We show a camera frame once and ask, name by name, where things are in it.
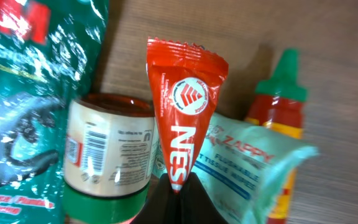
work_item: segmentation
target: red sachet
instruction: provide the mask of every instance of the red sachet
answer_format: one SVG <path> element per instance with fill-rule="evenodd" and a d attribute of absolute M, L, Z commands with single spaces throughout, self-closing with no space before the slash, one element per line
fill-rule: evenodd
<path fill-rule="evenodd" d="M 200 153 L 227 77 L 227 62 L 196 45 L 149 39 L 147 75 L 165 165 L 174 192 Z"/>

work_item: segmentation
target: sauce bottle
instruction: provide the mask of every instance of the sauce bottle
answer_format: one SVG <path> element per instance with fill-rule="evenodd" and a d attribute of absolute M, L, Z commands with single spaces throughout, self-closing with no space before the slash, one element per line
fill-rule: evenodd
<path fill-rule="evenodd" d="M 246 121 L 265 126 L 296 139 L 302 135 L 302 107 L 307 90 L 296 83 L 298 75 L 298 51 L 286 49 L 269 80 L 262 80 L 256 88 L 255 101 Z M 284 224 L 290 210 L 296 171 L 287 177 L 281 195 L 268 216 L 267 224 Z"/>

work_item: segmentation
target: plastic wrapper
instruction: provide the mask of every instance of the plastic wrapper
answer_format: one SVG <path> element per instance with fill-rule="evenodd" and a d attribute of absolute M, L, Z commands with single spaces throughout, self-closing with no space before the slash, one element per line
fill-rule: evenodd
<path fill-rule="evenodd" d="M 147 75 L 168 176 L 179 192 L 200 152 L 228 64 L 196 45 L 149 39 Z"/>
<path fill-rule="evenodd" d="M 61 223 L 68 105 L 89 91 L 107 0 L 0 0 L 0 223 Z"/>
<path fill-rule="evenodd" d="M 157 136 L 153 174 L 167 172 Z M 213 114 L 193 167 L 229 223 L 265 224 L 287 175 L 317 148 L 261 126 Z"/>

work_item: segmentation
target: wooden table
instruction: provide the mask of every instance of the wooden table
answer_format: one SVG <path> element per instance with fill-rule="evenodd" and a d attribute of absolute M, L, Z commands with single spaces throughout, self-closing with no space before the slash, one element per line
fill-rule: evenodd
<path fill-rule="evenodd" d="M 310 90 L 289 223 L 358 223 L 358 0 L 113 0 L 94 90 L 151 99 L 148 36 L 203 44 L 230 64 L 218 111 L 241 119 L 283 49 L 300 50 Z"/>

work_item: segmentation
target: green bag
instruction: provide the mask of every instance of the green bag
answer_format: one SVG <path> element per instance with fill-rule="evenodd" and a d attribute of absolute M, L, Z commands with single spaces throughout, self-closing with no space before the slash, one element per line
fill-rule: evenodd
<path fill-rule="evenodd" d="M 166 173 L 158 134 L 153 174 Z M 266 224 L 286 176 L 316 147 L 261 126 L 213 114 L 192 168 L 218 212 L 230 224 Z"/>
<path fill-rule="evenodd" d="M 108 0 L 0 0 L 0 223 L 62 223 L 68 105 L 86 94 Z"/>

